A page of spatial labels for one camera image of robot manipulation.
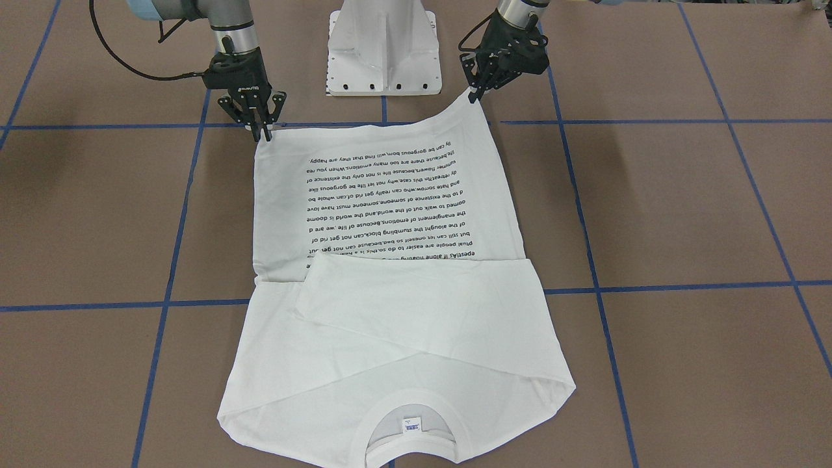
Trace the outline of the white long-sleeve printed shirt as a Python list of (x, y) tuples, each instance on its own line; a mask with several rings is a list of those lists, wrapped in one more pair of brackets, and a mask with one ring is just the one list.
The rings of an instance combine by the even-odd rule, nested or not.
[(255, 290), (218, 411), (236, 442), (324, 467), (460, 463), (573, 394), (480, 103), (278, 130), (253, 163)]

